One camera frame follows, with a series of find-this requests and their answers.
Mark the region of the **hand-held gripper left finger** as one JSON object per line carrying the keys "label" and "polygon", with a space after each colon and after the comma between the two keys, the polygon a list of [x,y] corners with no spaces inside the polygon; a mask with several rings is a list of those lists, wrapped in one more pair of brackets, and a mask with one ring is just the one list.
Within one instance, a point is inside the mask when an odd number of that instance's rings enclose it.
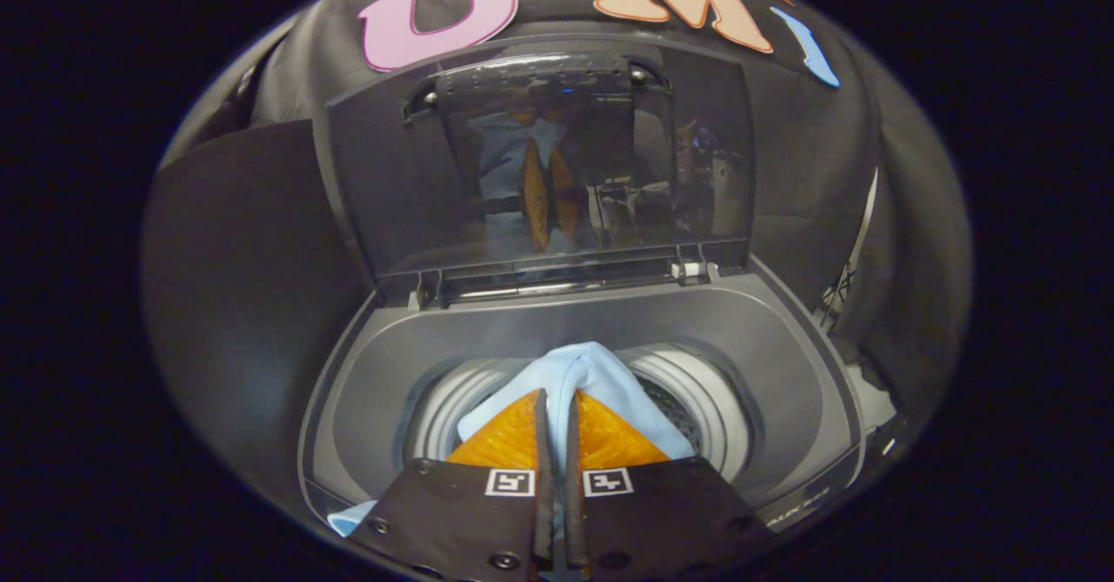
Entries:
{"label": "hand-held gripper left finger", "polygon": [[534,389],[447,460],[405,465],[349,539],[439,581],[537,581],[553,566],[547,392]]}

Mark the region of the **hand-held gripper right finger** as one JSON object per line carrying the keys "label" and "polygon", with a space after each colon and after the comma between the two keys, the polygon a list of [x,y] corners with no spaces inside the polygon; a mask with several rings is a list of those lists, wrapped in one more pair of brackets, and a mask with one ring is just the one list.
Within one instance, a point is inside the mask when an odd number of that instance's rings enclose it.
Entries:
{"label": "hand-held gripper right finger", "polygon": [[759,557],[775,532],[706,458],[671,459],[588,392],[574,392],[564,546],[586,581],[704,581]]}

